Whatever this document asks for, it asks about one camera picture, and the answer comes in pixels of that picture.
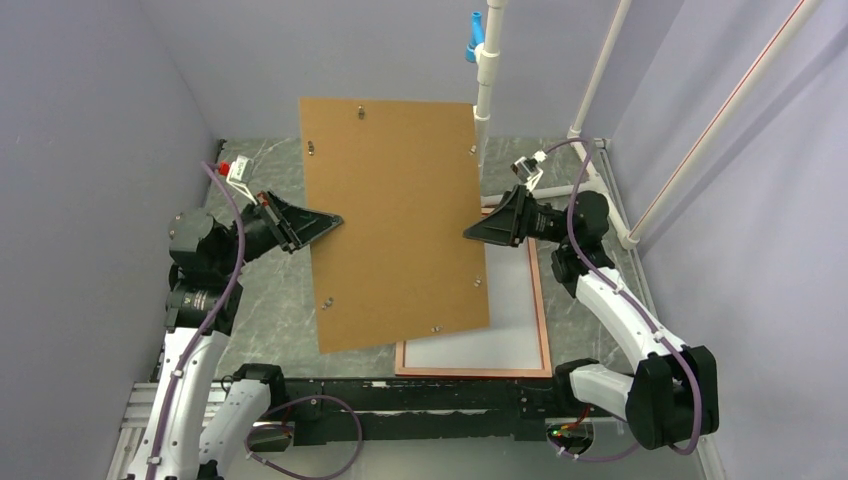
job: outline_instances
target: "cable clip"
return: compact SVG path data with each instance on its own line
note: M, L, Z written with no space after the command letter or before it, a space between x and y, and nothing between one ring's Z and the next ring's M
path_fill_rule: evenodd
M539 150L538 152L533 154L533 160L536 160L539 163L542 163L547 159L548 155L545 153L544 150Z
M227 185L244 195L254 205L259 205L259 201L247 187L250 178L253 176L253 168L254 161L252 158L239 155L236 157L236 161L227 168Z

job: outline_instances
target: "white pipe joint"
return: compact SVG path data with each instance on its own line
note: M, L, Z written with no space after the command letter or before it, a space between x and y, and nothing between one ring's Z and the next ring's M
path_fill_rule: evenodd
M500 50L496 52L486 50L485 40L474 48L474 57L477 59L477 83L488 87L494 85L500 56Z
M477 105L474 105L474 107L472 107L472 110L474 111L474 121L475 122L486 123L486 122L489 121L489 118L491 118L491 115L485 115L484 116L484 115L480 115L479 113L477 113Z

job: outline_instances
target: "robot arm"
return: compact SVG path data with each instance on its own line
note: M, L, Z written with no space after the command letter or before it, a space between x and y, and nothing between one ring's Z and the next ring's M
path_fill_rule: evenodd
M701 434L718 429L716 364L703 346L690 348L647 313L625 299L630 292L604 251L602 238L609 229L606 198L595 192L579 193L575 202L574 233L580 250L598 272L616 285L612 288L580 260L566 231L566 215L549 204L540 205L527 185L504 194L498 207L466 229L466 238L494 245L516 247L526 237L559 244L552 253L554 276L568 293L588 307L607 328L627 356L635 372L613 372L595 359L559 365L554 380L564 403L592 404L625 419L634 437L647 449L670 446L692 433L695 416L692 386L672 352L660 343L665 339L692 369L701 392Z
M337 215L296 207L270 191L250 198L255 201L240 214L245 262L278 246L294 253L342 224ZM231 281L237 259L237 228L235 224L227 228L209 213L195 210L177 215L169 235L174 265L166 306L163 381L159 382L153 413L127 479L220 479L253 423L269 408L285 403L288 395L279 366L242 365L233 374L224 405L203 429L210 386L229 343L241 299L242 288L237 281L182 370L175 368ZM176 381L165 381L174 377ZM161 415L166 415L167 421L164 431L157 432Z

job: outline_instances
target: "white wall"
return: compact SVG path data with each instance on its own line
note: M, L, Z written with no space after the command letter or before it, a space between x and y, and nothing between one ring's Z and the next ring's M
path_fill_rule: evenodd
M601 85L599 95L616 100L590 113L587 133L612 134L682 0L634 3L634 16L652 23L642 30L625 25L616 58L631 71L630 83ZM477 69L464 52L470 13L485 12L483 0L142 5L220 137L299 135L301 96L477 99ZM568 129L617 5L508 4L490 134L557 136ZM610 68L613 75L620 71Z
M687 0L613 136L631 220L794 0ZM640 245L661 318L719 363L732 479L848 477L848 4L825 0Z
M214 141L135 0L0 7L0 477L104 478Z

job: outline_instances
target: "red wire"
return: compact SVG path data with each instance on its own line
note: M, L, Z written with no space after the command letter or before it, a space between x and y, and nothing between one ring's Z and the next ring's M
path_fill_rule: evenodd
M589 416L589 410L590 410L589 405L586 405L586 408L583 409L583 413L581 413L580 416L577 417L577 420L575 420L574 423L567 423L567 424L563 425L562 430L572 430L572 429L577 428L580 425L580 423L582 423L583 420L586 420L586 417Z
M748 80L748 77L751 76L751 74L757 68L757 65L760 64L760 61L763 59L763 57L766 55L766 53L769 51L769 49L771 49L771 46L777 40L777 37L779 37L780 34L783 33L783 30L786 28L786 26L789 24L789 22L792 21L792 18L795 16L796 13L798 13L798 9L801 8L801 5L803 5L804 2L805 2L805 0L801 0L800 2L798 2L798 5L795 6L795 10L793 10L792 13L789 15L789 17L786 19L786 21L783 22L783 25L780 26L780 30L778 30L777 33L774 34L771 41L768 43L768 45L766 45L766 48L760 53L760 55L754 61L754 64L751 65L751 68L748 69L748 71L745 73L745 76L742 77L742 80L739 81L739 84L736 85L736 88L734 88L733 92L730 94L730 96L727 97L727 100L724 101L724 104L721 106L721 109L719 109L718 113L716 113L716 115L713 117L710 124L707 125L707 129L704 130L703 133L701 133L700 137L698 137L698 140L695 142L695 145L692 146L692 148L689 150L689 153L686 154L686 157L683 159L682 162L680 162L680 165L677 166L677 168L674 170L674 173L671 174L671 178L669 178L668 181L665 183L665 185L663 185L662 190L660 190L660 193L656 196L656 198L654 198L654 201L651 202L650 205L648 205L648 209L645 211L645 214L642 215L642 218L640 218L638 222L636 222L636 225L634 225L633 228L630 230L631 232L633 230L636 230L637 228L639 228L639 225L641 225L642 221L645 219L645 217L648 216L648 212L650 212L654 208L654 206L657 204L657 200L659 200L659 198L662 196L662 194L665 193L665 191L668 189L668 186L669 186L669 184L671 184L671 181L674 180L674 178L677 176L678 173L680 173L680 170L683 168L683 165L685 165L686 162L689 161L689 157L692 156L692 152L695 151L695 149L698 147L698 145L701 143L701 141L707 135L707 132L709 132L710 129L713 128L713 125L718 120L718 117L721 116L721 114L727 108L727 105L730 104L730 101L733 100L733 97L736 96L736 93L739 92L739 89L742 88L742 85L745 84L745 81Z

